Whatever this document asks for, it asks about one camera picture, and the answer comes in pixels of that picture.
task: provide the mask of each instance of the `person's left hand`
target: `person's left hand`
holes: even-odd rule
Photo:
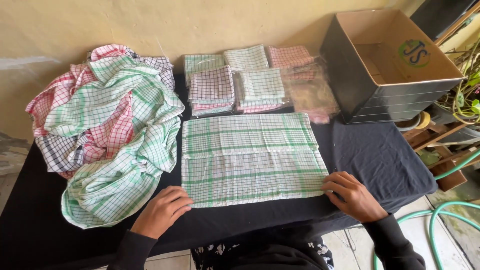
[[[185,212],[193,201],[180,186],[168,186],[148,202],[131,232],[158,239]]]

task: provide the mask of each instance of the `black sleeve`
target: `black sleeve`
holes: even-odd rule
[[[423,257],[413,251],[392,214],[363,226],[373,240],[375,253],[385,270],[425,270]]]
[[[156,242],[157,239],[127,230],[107,270],[144,270],[145,261]]]

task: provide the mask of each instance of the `patterned pants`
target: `patterned pants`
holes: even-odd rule
[[[261,229],[201,246],[191,252],[197,270],[220,270],[240,256],[254,253],[254,250],[268,244],[285,245],[299,251],[312,248],[316,253],[308,254],[318,256],[312,258],[313,260],[323,259],[329,270],[334,269],[332,252],[328,250],[321,236],[315,233],[315,224],[295,228]]]

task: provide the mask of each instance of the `green garden hose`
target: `green garden hose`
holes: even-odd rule
[[[470,155],[470,157],[468,157],[466,160],[462,161],[461,163],[457,164],[452,169],[450,169],[447,172],[444,172],[440,175],[435,176],[435,180],[438,180],[440,178],[444,178],[445,176],[447,176],[447,175],[449,175],[453,172],[458,171],[460,168],[462,168],[465,164],[472,161],[472,159],[476,158],[478,155],[480,155],[480,149],[477,149],[475,152],[473,152]],[[451,217],[458,218],[461,221],[464,221],[464,222],[470,224],[471,226],[473,226],[474,228],[476,228],[477,230],[480,231],[480,226],[478,226],[473,221],[470,221],[470,220],[468,220],[468,219],[466,219],[462,216],[459,216],[457,214],[453,214],[453,213],[450,213],[450,212],[447,212],[447,211],[442,211],[442,209],[444,207],[449,206],[449,205],[464,205],[464,206],[480,209],[480,205],[476,205],[476,204],[472,204],[472,203],[468,203],[468,202],[461,202],[461,201],[445,202],[445,203],[442,203],[435,210],[424,210],[424,211],[413,212],[413,213],[405,215],[405,216],[399,218],[398,220],[396,220],[400,224],[403,221],[406,221],[408,219],[411,219],[411,218],[419,216],[419,215],[432,215],[430,217],[430,224],[429,224],[428,233],[430,235],[430,247],[431,247],[432,252],[433,252],[433,257],[435,258],[435,263],[437,264],[437,268],[439,270],[444,270],[444,266],[443,266],[442,262],[440,261],[440,255],[438,254],[437,245],[435,244],[435,235],[433,234],[433,229],[434,229],[434,226],[435,226],[435,220],[436,220],[438,214],[443,214],[443,215],[448,215],[448,216],[451,216]],[[378,261],[379,261],[379,259],[378,259],[377,255],[374,254],[373,255],[373,268],[375,270],[378,270]]]

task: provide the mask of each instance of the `black sweater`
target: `black sweater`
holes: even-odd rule
[[[413,251],[413,246],[404,236],[394,216],[363,226],[375,245],[375,252],[385,270],[424,270],[425,262]],[[147,236],[127,231],[120,244],[115,260],[107,270],[143,270],[150,249],[157,242]],[[328,270],[312,260],[308,254],[286,245],[265,245],[261,251],[247,254],[231,265],[230,270]]]

